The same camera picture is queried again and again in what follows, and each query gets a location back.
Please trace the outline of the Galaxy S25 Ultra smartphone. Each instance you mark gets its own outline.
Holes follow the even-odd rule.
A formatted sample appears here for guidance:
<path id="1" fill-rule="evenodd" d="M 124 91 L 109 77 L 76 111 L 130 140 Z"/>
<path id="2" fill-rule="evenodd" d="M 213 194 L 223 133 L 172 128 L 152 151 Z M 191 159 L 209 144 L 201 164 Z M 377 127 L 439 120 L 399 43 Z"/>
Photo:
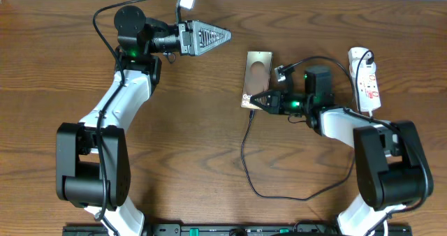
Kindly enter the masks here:
<path id="1" fill-rule="evenodd" d="M 250 98 L 268 90 L 272 58 L 272 52 L 249 51 L 247 53 L 241 108 L 258 109 L 250 103 Z"/>

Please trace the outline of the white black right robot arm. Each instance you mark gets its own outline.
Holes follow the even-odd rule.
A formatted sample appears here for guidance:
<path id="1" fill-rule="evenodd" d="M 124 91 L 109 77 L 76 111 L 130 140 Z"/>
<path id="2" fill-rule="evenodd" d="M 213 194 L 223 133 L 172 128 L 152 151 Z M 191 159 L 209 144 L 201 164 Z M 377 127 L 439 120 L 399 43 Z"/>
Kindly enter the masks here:
<path id="1" fill-rule="evenodd" d="M 337 217 L 341 235 L 374 235 L 393 214 L 420 208 L 434 183 L 413 122 L 381 121 L 335 104 L 327 66 L 305 71 L 305 91 L 295 93 L 292 66 L 276 68 L 285 90 L 254 94 L 251 104 L 274 115 L 305 117 L 317 134 L 353 148 L 359 194 Z"/>

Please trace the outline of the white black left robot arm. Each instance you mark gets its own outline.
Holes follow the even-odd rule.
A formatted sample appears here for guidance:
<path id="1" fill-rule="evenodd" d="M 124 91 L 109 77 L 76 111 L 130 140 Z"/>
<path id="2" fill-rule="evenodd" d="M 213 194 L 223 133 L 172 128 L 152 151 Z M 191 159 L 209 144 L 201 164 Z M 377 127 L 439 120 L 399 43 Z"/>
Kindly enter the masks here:
<path id="1" fill-rule="evenodd" d="M 108 235 L 148 235 L 145 215 L 129 197 L 131 168 L 126 132 L 161 77 L 160 54 L 200 56 L 232 38 L 198 20 L 166 24 L 124 6 L 114 17 L 119 45 L 113 82 L 97 106 L 77 123 L 57 130 L 56 193 L 93 214 Z"/>

